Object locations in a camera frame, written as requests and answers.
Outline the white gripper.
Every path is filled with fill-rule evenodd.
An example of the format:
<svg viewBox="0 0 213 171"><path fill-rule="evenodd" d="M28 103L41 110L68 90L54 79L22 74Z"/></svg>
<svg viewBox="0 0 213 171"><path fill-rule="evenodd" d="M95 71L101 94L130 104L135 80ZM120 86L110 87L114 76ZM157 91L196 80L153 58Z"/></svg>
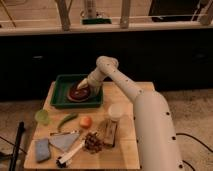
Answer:
<svg viewBox="0 0 213 171"><path fill-rule="evenodd" d="M90 95L96 96L99 93L101 86L102 82L100 80L100 73L94 70L77 85L77 89L80 90L88 87L90 89Z"/></svg>

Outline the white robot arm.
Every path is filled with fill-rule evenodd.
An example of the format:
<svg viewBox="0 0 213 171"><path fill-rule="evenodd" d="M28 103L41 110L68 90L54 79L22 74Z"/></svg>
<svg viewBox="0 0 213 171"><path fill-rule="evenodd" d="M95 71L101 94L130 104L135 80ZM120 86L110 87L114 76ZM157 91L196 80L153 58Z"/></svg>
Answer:
<svg viewBox="0 0 213 171"><path fill-rule="evenodd" d="M142 171L185 171L168 103L155 90L144 90L118 70L116 58L100 56L96 68L81 81L93 93L109 77L133 104L139 164Z"/></svg>

